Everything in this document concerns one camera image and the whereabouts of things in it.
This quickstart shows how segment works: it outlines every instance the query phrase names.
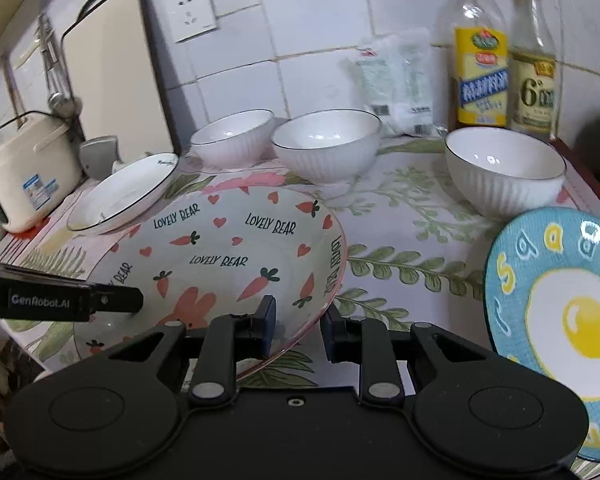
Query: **cutting board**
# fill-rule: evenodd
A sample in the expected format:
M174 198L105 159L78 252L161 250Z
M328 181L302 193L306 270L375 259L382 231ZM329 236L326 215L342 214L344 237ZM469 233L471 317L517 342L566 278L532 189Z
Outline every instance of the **cutting board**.
M62 36L85 140L117 136L122 162L180 154L151 55L145 1L100 0Z

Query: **table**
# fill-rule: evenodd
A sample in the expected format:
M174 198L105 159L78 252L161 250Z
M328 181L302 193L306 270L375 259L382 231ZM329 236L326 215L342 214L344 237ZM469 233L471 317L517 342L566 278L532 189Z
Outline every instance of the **table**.
M392 330L429 321L490 348L482 307L482 269L502 224L481 217L460 195L446 169L443 149L440 139L386 139L366 175L349 184L322 188L289 173L278 160L229 172L203 168L199 160L183 157L174 183L141 219L192 192L210 194L240 186L307 192L337 215L347 237L347 270L335 298L343 316L373 317ZM570 156L560 141L557 149ZM578 166L568 162L567 181L556 205L600 216L600 189L586 170L574 164ZM92 185L87 183L67 197L38 232L8 235L0 243L0 261L86 279L131 228L96 236L67 230L69 212ZM0 325L46 370L59 370L78 358L71 323L0 320ZM406 393L413 393L405 364L399 368ZM316 326L292 350L242 384L356 385L358 366L329 363Z

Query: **bottle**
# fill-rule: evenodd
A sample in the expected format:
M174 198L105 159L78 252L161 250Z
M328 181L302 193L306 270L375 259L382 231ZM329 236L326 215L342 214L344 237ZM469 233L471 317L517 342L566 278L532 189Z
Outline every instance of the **bottle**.
M505 126L507 122L507 26L493 0L455 0L452 32L452 96L456 127Z
M540 0L518 3L509 56L509 127L549 141L554 120L554 40Z

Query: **ribbed white bowl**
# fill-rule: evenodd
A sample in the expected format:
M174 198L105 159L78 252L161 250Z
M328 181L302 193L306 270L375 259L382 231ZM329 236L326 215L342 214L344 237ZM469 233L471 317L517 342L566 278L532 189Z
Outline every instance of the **ribbed white bowl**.
M323 186L365 173L376 159L382 122L362 110L324 110L296 117L271 136L294 173Z
M273 112L247 110L218 119L191 137L190 155L205 164L236 170L256 164L270 145Z
M446 136L446 164L478 212L507 220L551 203L566 173L548 144L502 128L462 128Z

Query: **yellow bottle label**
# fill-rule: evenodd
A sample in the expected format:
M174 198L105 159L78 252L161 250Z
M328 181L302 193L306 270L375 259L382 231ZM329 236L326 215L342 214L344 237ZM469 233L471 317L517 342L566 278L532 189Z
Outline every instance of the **yellow bottle label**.
M511 53L513 121L522 129L551 132L554 117L555 59Z
M456 28L458 121L507 123L507 35L484 27Z

